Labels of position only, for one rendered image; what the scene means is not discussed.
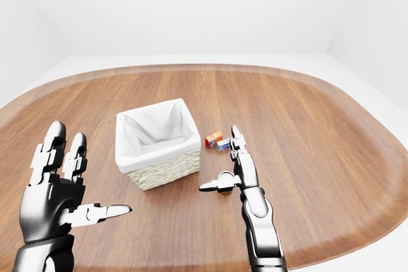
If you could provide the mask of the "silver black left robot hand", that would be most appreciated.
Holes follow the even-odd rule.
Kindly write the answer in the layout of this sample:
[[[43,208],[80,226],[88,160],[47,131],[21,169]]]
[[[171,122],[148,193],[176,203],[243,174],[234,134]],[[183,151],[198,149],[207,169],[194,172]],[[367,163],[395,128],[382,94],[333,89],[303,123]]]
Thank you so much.
[[[26,243],[64,236],[74,227],[97,224],[132,210],[126,204],[84,204],[87,139],[79,132],[68,152],[65,147],[66,127],[56,120],[36,147],[33,172],[22,196],[19,220]]]

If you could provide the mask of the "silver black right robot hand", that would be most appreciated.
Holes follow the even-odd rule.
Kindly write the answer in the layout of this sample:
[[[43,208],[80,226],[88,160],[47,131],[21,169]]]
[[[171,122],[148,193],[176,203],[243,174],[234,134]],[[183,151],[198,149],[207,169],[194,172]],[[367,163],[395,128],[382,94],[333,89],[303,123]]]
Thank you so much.
[[[234,186],[234,188],[239,187],[240,190],[258,187],[259,181],[255,163],[251,154],[246,149],[244,135],[235,124],[231,126],[229,151],[231,161],[234,163],[232,186]],[[199,186],[200,192],[218,192],[218,189],[218,179],[203,183]]]

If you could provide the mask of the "small soup tin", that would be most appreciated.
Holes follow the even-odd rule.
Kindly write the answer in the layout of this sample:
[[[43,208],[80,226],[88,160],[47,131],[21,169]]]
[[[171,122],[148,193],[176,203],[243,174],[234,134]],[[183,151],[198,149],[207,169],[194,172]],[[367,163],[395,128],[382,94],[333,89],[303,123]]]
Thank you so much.
[[[232,186],[232,180],[234,179],[233,173],[230,173],[229,171],[223,171],[222,173],[219,174],[218,180],[219,180],[219,189],[218,193],[221,194],[230,194],[234,188]]]

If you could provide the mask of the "woven basket with white liner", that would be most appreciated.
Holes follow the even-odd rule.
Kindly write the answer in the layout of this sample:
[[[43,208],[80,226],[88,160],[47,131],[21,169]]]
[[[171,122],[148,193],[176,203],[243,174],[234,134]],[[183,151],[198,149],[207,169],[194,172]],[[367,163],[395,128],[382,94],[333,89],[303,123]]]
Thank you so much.
[[[116,116],[115,162],[141,190],[199,171],[200,152],[201,137],[181,98]]]

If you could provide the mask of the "small orange food box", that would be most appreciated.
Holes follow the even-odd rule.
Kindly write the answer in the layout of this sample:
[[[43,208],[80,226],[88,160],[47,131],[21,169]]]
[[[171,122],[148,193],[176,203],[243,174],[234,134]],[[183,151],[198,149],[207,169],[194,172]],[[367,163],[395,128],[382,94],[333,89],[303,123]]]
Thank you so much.
[[[218,141],[223,139],[223,134],[220,131],[216,131],[208,136],[205,137],[205,146],[207,148],[213,148],[216,146]]]

